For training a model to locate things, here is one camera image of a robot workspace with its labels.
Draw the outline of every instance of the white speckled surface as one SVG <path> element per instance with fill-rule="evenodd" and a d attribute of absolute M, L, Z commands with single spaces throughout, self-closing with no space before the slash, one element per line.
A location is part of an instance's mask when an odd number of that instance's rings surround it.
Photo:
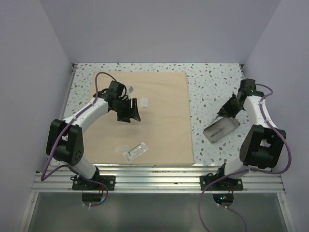
<path fill-rule="evenodd" d="M 238 64 L 79 63 L 64 117 L 75 113 L 87 103 L 91 81 L 96 71 L 185 72 L 189 83 L 195 165 L 217 166 L 226 160 L 231 161 L 239 156 L 239 147 L 250 129 L 244 111 L 237 115 L 237 119 L 241 123 L 240 127 L 221 141 L 211 144 L 202 133 L 232 93 L 237 93 L 242 79 Z"/>

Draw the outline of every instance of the brown paper sheet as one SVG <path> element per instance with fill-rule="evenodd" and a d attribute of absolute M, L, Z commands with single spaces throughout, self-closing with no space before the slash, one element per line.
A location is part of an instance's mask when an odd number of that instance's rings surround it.
<path fill-rule="evenodd" d="M 189 94 L 186 74 L 182 72 L 110 72 L 117 81 L 133 86 L 131 98 L 137 98 L 141 122 L 118 122 L 110 111 L 84 133 L 84 155 L 91 163 L 128 164 L 116 148 L 133 149 L 144 142 L 149 150 L 129 164 L 192 164 L 192 138 Z M 111 78 L 101 74 L 98 88 L 107 88 Z M 95 93 L 94 78 L 89 100 Z M 148 107 L 140 108 L 140 98 L 148 98 Z"/>

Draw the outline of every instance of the gray floor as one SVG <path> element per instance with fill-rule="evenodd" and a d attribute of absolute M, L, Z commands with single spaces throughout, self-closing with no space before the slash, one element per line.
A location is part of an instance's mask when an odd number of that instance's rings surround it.
<path fill-rule="evenodd" d="M 241 219 L 205 195 L 202 213 L 213 232 L 241 232 Z M 30 232 L 199 232 L 199 194 L 113 194 L 99 207 L 82 208 L 80 193 L 40 193 Z M 249 232 L 284 232 L 276 194 L 236 194 L 234 209 Z"/>

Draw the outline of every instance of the transparent plastic package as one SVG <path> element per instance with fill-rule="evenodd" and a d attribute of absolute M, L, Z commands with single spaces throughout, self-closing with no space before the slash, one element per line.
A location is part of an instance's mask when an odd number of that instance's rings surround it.
<path fill-rule="evenodd" d="M 123 153 L 122 156 L 126 159 L 128 163 L 130 163 L 131 161 L 135 160 L 137 157 L 144 154 L 146 151 L 148 151 L 147 145 L 145 143 L 141 143 L 137 145 L 135 148 L 133 148 L 132 150 Z"/>

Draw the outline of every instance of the white wall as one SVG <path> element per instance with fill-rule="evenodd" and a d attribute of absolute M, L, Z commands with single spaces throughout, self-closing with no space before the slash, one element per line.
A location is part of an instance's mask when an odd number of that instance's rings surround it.
<path fill-rule="evenodd" d="M 0 231 L 18 230 L 70 67 L 38 0 L 0 1 Z"/>
<path fill-rule="evenodd" d="M 41 0 L 73 62 L 244 63 L 280 0 Z"/>
<path fill-rule="evenodd" d="M 286 130 L 292 166 L 282 175 L 288 204 L 300 232 L 309 231 L 309 1 L 282 0 L 245 64 L 245 76 L 274 89 L 267 108 Z M 286 165 L 281 155 L 277 166 Z"/>

